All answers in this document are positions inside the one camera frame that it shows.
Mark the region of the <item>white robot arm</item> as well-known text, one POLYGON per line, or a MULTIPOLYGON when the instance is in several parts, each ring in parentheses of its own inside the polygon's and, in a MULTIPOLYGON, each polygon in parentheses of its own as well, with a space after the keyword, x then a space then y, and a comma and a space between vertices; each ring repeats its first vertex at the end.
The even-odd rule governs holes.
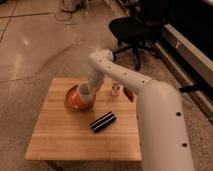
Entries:
POLYGON ((110 50, 88 56, 88 82, 97 90, 107 75, 136 96, 143 171, 195 171, 181 97, 170 84, 115 64, 110 50))

